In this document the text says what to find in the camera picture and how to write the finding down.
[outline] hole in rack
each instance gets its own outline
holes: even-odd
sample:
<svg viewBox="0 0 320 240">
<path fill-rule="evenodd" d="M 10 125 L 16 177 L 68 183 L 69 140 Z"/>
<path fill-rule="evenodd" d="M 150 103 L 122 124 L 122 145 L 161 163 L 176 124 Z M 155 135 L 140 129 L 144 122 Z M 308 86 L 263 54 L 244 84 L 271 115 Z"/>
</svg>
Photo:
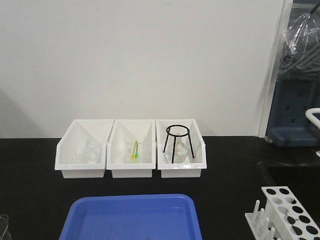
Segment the hole in rack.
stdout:
<svg viewBox="0 0 320 240">
<path fill-rule="evenodd" d="M 296 204 L 297 203 L 297 201 L 292 197 L 287 197 L 285 200 L 290 204 Z"/>
<path fill-rule="evenodd" d="M 290 224 L 295 224 L 296 223 L 296 220 L 291 216 L 285 216 L 284 219 L 286 220 L 286 222 L 288 222 Z"/>
<path fill-rule="evenodd" d="M 305 223 L 305 224 L 310 223 L 310 219 L 309 219 L 307 216 L 300 215 L 300 216 L 299 216 L 299 219 L 300 219 L 301 222 L 303 222 L 303 223 Z"/>
<path fill-rule="evenodd" d="M 297 226 L 292 226 L 291 231 L 293 233 L 297 234 L 298 236 L 302 234 L 302 230 L 300 228 L 298 228 Z"/>
<path fill-rule="evenodd" d="M 298 206 L 293 206 L 292 210 L 295 211 L 298 214 L 302 214 L 304 212 L 304 210 L 301 207 L 298 207 Z"/>
<path fill-rule="evenodd" d="M 279 204 L 279 205 L 283 203 L 283 201 L 280 198 L 277 198 L 277 197 L 272 198 L 272 201 L 275 204 Z"/>
<path fill-rule="evenodd" d="M 271 188 L 268 188 L 268 189 L 266 190 L 266 192 L 267 192 L 268 194 L 271 194 L 271 195 L 275 195 L 275 194 L 276 194 L 276 191 L 273 190 L 273 189 L 271 189 Z"/>
<path fill-rule="evenodd" d="M 289 191 L 287 189 L 285 189 L 285 188 L 280 188 L 279 191 L 282 194 L 286 194 L 286 195 L 289 194 Z"/>
<path fill-rule="evenodd" d="M 284 206 L 279 206 L 278 210 L 280 211 L 280 213 L 283 213 L 283 214 L 289 213 L 289 210 L 287 208 L 285 208 Z"/>
<path fill-rule="evenodd" d="M 313 234 L 313 235 L 316 235 L 318 234 L 318 230 L 314 227 L 314 226 L 306 226 L 305 228 L 309 233 Z"/>
</svg>

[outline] metal ring stand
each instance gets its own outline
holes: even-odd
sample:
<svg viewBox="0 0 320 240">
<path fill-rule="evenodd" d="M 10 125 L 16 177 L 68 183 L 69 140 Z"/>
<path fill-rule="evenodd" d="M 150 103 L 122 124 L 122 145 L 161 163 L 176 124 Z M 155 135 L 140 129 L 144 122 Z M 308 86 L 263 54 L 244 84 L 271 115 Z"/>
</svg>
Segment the metal ring stand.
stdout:
<svg viewBox="0 0 320 240">
<path fill-rule="evenodd" d="M 172 127 L 182 127 L 182 128 L 184 128 L 184 129 L 186 129 L 186 133 L 185 133 L 185 134 L 181 134 L 181 135 L 172 134 L 172 133 L 170 133 L 170 130 L 171 130 Z M 165 144 L 164 144 L 163 153 L 165 153 L 165 151 L 166 151 L 166 147 L 167 147 L 169 135 L 172 136 L 172 137 L 174 137 L 174 140 L 173 140 L 173 151 L 172 151 L 172 160 L 171 160 L 171 163 L 172 163 L 172 164 L 174 163 L 174 158 L 175 158 L 175 149 L 176 149 L 176 139 L 177 139 L 177 138 L 181 138 L 181 137 L 188 136 L 188 138 L 189 138 L 189 143 L 190 143 L 190 148 L 191 148 L 191 153 L 192 153 L 192 158 L 195 158 L 194 150 L 193 150 L 192 144 L 191 144 L 190 129 L 189 129 L 188 127 L 183 126 L 183 125 L 180 125 L 180 124 L 175 124 L 175 125 L 170 125 L 170 126 L 168 126 L 168 127 L 166 128 L 166 139 L 165 139 Z"/>
</svg>

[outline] blue container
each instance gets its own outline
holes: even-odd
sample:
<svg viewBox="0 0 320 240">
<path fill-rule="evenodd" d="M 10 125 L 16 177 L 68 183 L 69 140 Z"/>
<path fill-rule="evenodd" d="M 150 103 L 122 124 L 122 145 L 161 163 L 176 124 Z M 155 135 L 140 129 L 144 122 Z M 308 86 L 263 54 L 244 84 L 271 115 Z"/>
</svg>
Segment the blue container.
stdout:
<svg viewBox="0 0 320 240">
<path fill-rule="evenodd" d="M 192 199 L 183 194 L 84 197 L 59 240 L 202 240 Z"/>
</svg>

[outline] clear glass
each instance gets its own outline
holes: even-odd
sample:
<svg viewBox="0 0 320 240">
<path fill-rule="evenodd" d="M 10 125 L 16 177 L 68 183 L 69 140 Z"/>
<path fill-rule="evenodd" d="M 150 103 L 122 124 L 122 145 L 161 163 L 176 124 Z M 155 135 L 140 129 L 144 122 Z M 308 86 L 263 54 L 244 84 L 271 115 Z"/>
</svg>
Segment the clear glass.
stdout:
<svg viewBox="0 0 320 240">
<path fill-rule="evenodd" d="M 127 164 L 141 164 L 144 162 L 145 138 L 141 134 L 128 134 L 125 141 L 125 162 Z"/>
<path fill-rule="evenodd" d="M 0 240 L 12 240 L 8 230 L 9 217 L 6 214 L 0 215 Z"/>
<path fill-rule="evenodd" d="M 174 150 L 174 158 L 173 162 L 175 164 L 182 164 L 186 161 L 186 157 L 189 154 L 189 149 L 185 147 L 185 144 L 182 142 L 181 137 L 177 137 L 175 141 L 175 149 L 173 144 L 169 144 L 167 149 L 165 150 L 165 157 L 168 163 L 172 162 L 172 154 Z"/>
<path fill-rule="evenodd" d="M 101 144 L 88 139 L 85 146 L 79 146 L 74 153 L 75 164 L 97 164 L 101 162 Z"/>
</svg>

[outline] white test tube rack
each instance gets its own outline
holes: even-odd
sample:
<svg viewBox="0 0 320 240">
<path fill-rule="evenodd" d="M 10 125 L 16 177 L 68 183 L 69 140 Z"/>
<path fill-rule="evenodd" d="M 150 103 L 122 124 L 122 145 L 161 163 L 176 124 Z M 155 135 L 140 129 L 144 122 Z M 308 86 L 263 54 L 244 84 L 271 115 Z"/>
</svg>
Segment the white test tube rack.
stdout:
<svg viewBox="0 0 320 240">
<path fill-rule="evenodd" d="M 255 202 L 245 218 L 256 240 L 320 240 L 320 229 L 287 186 L 262 187 L 265 209 Z"/>
</svg>

